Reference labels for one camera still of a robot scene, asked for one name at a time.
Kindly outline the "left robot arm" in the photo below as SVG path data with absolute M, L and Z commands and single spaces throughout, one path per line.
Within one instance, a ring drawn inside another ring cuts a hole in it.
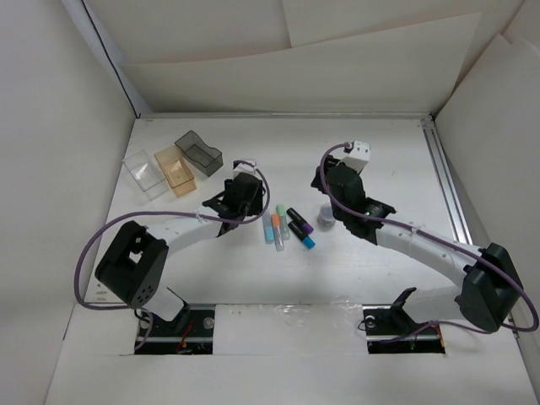
M 216 239 L 258 219 L 269 204 L 262 175 L 242 172 L 224 182 L 224 190 L 192 213 L 174 213 L 165 222 L 143 226 L 131 220 L 121 226 L 95 269 L 95 276 L 127 307 L 159 318 L 169 334 L 183 332 L 189 305 L 161 287 L 166 259 L 199 242 Z

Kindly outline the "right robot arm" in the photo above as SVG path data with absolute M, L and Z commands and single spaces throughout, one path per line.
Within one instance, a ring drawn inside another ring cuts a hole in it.
M 397 220 L 394 207 L 365 195 L 360 177 L 365 165 L 362 159 L 325 154 L 311 185 L 329 196 L 334 218 L 352 235 L 398 251 L 450 279 L 459 289 L 451 292 L 451 301 L 470 330 L 497 332 L 525 295 L 508 251 L 496 244 L 464 245 Z

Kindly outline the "black blue highlighter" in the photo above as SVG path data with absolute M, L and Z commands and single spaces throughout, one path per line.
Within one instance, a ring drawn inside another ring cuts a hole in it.
M 288 227 L 306 249 L 310 250 L 316 246 L 316 243 L 309 237 L 309 235 L 305 231 L 303 231 L 294 221 L 290 221 L 288 223 Z

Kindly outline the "orange clear highlighter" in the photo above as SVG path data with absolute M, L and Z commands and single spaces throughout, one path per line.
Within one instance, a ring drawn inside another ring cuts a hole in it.
M 271 224 L 273 228 L 273 237 L 276 251 L 283 251 L 284 239 L 282 237 L 280 219 L 276 213 L 273 213 L 271 215 Z

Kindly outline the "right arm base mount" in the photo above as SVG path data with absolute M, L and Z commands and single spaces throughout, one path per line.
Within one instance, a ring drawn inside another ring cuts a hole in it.
M 363 318 L 357 329 L 365 333 L 369 354 L 445 354 L 441 331 L 428 321 L 416 322 L 404 310 L 416 291 L 402 291 L 390 304 L 362 305 Z

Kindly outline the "black purple highlighter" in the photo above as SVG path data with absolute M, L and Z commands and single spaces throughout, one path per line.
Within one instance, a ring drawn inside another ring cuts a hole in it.
M 294 208 L 288 208 L 286 213 L 306 234 L 310 235 L 314 231 L 313 227 Z

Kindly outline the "green clear highlighter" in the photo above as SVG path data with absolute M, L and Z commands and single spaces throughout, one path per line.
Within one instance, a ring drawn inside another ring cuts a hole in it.
M 287 223 L 287 214 L 284 208 L 283 204 L 278 204 L 276 206 L 276 214 L 278 215 L 279 219 L 279 228 L 282 235 L 283 240 L 289 240 L 290 239 L 290 233 L 289 233 L 289 227 Z

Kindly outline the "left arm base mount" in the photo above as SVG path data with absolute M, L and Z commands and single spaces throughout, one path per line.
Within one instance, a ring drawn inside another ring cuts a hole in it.
M 137 315 L 138 331 L 134 353 L 138 355 L 210 355 L 213 353 L 215 305 L 195 305 L 176 330 L 169 322 L 153 316 Z

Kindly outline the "blue clear highlighter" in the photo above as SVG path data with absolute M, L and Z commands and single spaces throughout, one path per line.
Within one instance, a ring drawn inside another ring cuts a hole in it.
M 262 215 L 262 226 L 264 232 L 264 238 L 267 244 L 272 244 L 274 242 L 274 233 L 271 220 L 271 214 L 266 211 Z

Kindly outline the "clear jar of paper clips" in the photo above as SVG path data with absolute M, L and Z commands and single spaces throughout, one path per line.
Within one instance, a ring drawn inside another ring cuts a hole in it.
M 332 205 L 330 203 L 325 203 L 320 206 L 317 215 L 317 223 L 324 230 L 329 230 L 335 225 L 336 219 L 334 218 Z

